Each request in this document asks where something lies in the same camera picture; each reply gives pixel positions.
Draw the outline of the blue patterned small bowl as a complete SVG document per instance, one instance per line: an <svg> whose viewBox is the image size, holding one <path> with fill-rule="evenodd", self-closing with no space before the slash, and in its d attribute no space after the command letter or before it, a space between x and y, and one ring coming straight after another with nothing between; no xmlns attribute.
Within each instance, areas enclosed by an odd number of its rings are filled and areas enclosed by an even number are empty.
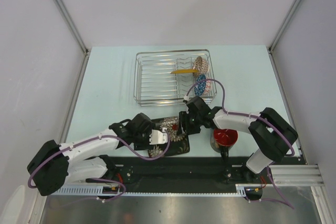
<svg viewBox="0 0 336 224"><path fill-rule="evenodd" d="M212 90L212 82L206 80L207 76L205 74L200 74L196 82L199 82L194 87L194 93L196 96L206 96L209 95L210 91Z"/></svg>

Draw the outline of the black floral square plate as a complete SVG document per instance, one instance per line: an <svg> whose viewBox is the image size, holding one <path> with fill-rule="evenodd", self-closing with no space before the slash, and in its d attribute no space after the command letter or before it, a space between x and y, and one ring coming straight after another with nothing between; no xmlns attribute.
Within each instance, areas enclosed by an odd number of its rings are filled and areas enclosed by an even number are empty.
<svg viewBox="0 0 336 224"><path fill-rule="evenodd" d="M190 143L186 134L179 134L181 131L180 121L178 116L172 116L167 118L158 118L152 120L155 130L161 130L166 128L170 136L170 147L165 153L165 156L176 156L188 153L190 151ZM147 151L150 158L156 157L163 153L166 149L167 143L159 145L149 144L134 144L136 151Z"/></svg>

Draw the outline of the yellow round plate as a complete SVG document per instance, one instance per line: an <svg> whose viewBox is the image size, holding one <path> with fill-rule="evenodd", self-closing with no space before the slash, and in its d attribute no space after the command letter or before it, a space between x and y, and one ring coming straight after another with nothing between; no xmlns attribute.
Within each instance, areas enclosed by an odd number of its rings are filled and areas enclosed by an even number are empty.
<svg viewBox="0 0 336 224"><path fill-rule="evenodd" d="M171 72L171 74L186 74L186 73L199 73L197 69L177 69Z"/></svg>

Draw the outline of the metal wire dish rack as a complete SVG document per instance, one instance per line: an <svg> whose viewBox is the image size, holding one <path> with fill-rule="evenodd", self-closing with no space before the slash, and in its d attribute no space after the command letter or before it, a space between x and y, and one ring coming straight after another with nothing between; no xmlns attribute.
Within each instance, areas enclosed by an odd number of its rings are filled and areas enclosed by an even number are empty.
<svg viewBox="0 0 336 224"><path fill-rule="evenodd" d="M213 79L210 51L207 49L184 49L145 51L136 54L134 70L134 99L141 106L177 105L183 103L185 95L196 96L193 84L197 77L193 73L171 74L177 69L193 69L193 62L201 56L209 64L207 78ZM216 84L212 82L209 95L201 96L211 103L217 95Z"/></svg>

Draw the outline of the red patterned small bowl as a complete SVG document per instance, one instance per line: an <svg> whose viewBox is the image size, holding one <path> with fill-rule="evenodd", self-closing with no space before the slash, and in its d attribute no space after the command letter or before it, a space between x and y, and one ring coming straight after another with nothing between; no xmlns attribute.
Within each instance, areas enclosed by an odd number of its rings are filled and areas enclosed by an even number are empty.
<svg viewBox="0 0 336 224"><path fill-rule="evenodd" d="M193 69L197 70L197 72L193 73L193 76L198 77L201 74L208 73L209 64L205 58L198 56L193 62Z"/></svg>

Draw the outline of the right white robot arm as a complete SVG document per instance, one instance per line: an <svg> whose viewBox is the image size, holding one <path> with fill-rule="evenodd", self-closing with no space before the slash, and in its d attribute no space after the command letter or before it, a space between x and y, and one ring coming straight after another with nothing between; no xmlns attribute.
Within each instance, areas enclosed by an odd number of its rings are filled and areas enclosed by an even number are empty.
<svg viewBox="0 0 336 224"><path fill-rule="evenodd" d="M254 183L261 172L272 163L294 156L293 144L298 133L273 108L266 107L259 113L227 111L222 106L210 108L196 96L184 101L187 109L179 112L178 135L199 134L201 127L213 130L235 130L250 134L258 146L242 165L238 179Z"/></svg>

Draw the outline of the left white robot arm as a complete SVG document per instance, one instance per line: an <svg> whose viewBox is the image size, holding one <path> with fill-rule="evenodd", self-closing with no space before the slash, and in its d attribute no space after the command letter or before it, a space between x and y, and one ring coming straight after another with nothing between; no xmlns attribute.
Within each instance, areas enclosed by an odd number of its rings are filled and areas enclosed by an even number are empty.
<svg viewBox="0 0 336 224"><path fill-rule="evenodd" d="M37 189L41 196L49 196L68 183L112 183L113 189L125 191L122 176L109 151L122 147L135 156L152 161L139 154L160 141L167 140L165 127L158 126L144 113L133 119L113 123L107 129L77 142L58 144L54 140L42 145L27 166L27 185Z"/></svg>

